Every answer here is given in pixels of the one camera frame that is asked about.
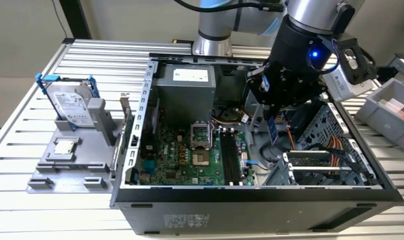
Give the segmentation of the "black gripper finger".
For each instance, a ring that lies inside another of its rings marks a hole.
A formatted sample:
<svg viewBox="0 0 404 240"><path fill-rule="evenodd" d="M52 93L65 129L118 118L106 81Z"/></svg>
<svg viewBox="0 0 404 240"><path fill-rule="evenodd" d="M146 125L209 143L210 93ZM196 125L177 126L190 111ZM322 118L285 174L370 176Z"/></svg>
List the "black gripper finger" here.
<svg viewBox="0 0 404 240"><path fill-rule="evenodd" d="M288 77L285 81L280 81L273 88L273 107L270 115L276 117L282 108L288 106L298 106L308 100L318 96L326 89L326 84L321 77Z"/></svg>
<svg viewBox="0 0 404 240"><path fill-rule="evenodd" d="M262 117L274 118L277 114L276 109L276 96L273 91L273 84L265 74L266 67L264 65L256 69L252 69L246 74L246 86L254 96L258 104L262 106Z"/></svg>

